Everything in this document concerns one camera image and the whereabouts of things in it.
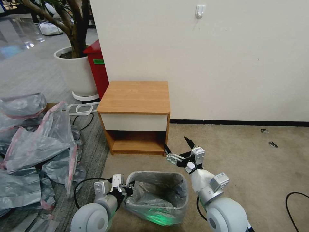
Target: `wooden nightstand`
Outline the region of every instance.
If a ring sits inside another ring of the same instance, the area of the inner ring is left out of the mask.
[[[167,82],[112,81],[97,112],[112,155],[164,155],[170,122]]]

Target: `power cord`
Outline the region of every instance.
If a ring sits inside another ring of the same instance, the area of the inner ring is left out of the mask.
[[[199,212],[200,216],[205,220],[207,221],[207,218],[205,218],[205,216],[202,214],[202,212],[200,211],[200,207],[199,207],[199,196],[197,196],[197,199],[196,199],[196,208],[197,208],[197,211]]]
[[[77,209],[80,209],[80,206],[78,205],[78,202],[77,202],[77,198],[76,198],[76,190],[77,190],[77,187],[81,184],[81,183],[84,183],[85,181],[88,181],[88,180],[107,180],[109,183],[112,183],[113,182],[113,178],[109,178],[109,179],[106,179],[106,178],[101,178],[101,177],[93,177],[93,178],[88,178],[88,179],[84,179],[82,180],[81,182],[79,182],[75,188],[74,188],[74,201],[75,201],[75,205],[76,205],[76,208]]]
[[[92,118],[91,118],[90,122],[89,122],[86,126],[84,126],[82,129],[80,129],[80,131],[82,131],[83,129],[85,129],[87,126],[89,126],[89,125],[92,123],[92,120],[93,120],[93,118],[94,118],[94,114],[93,114],[93,113],[90,113],[90,114],[92,115]],[[74,118],[73,123],[72,123],[73,125],[74,125],[76,119],[77,119],[79,116],[80,116],[80,115],[78,115],[78,116],[76,116],[76,117]]]
[[[300,195],[303,195],[303,196],[308,197],[308,198],[309,198],[309,196],[307,196],[307,195],[304,194],[304,193],[300,193],[300,192],[290,192],[290,193],[286,196],[286,210],[287,210],[287,213],[289,214],[289,217],[290,217],[290,219],[291,219],[291,221],[292,221],[292,223],[293,223],[293,226],[295,227],[296,231],[299,232],[299,230],[298,230],[297,226],[295,225],[295,222],[294,222],[294,220],[293,220],[293,218],[292,218],[292,216],[291,216],[289,207],[287,206],[287,200],[288,200],[288,198],[289,198],[292,194],[300,194]]]

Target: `white wall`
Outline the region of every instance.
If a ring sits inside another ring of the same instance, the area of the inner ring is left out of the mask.
[[[90,2],[109,80],[167,80],[171,118],[309,121],[308,0]]]

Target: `green label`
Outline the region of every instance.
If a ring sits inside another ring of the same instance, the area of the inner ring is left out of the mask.
[[[93,59],[94,64],[104,64],[104,60]]]

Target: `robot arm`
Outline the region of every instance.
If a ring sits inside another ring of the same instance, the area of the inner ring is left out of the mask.
[[[94,203],[86,204],[78,209],[71,222],[71,232],[105,232],[112,224],[112,218],[119,209],[125,196],[132,195],[134,182],[129,186],[123,184],[123,175],[113,175],[112,188],[109,181],[94,183]]]
[[[230,198],[222,197],[223,188],[229,183],[227,175],[224,172],[214,175],[204,170],[202,164],[205,150],[196,146],[187,137],[185,139],[191,151],[176,155],[171,153],[165,144],[166,159],[179,167],[184,167],[190,174],[192,188],[207,213],[206,219],[212,231],[253,232],[243,207]]]

